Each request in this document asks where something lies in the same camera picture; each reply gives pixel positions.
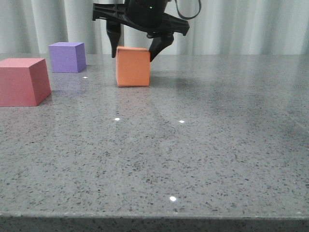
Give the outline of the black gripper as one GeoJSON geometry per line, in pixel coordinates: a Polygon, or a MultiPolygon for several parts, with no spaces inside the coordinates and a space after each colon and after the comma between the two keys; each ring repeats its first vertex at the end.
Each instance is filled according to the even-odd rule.
{"type": "Polygon", "coordinates": [[[173,33],[186,35],[189,23],[165,13],[164,0],[126,0],[121,4],[93,4],[93,20],[106,20],[106,31],[111,43],[112,58],[121,37],[121,26],[146,32],[153,38],[150,45],[150,61],[174,41],[173,33]]]}

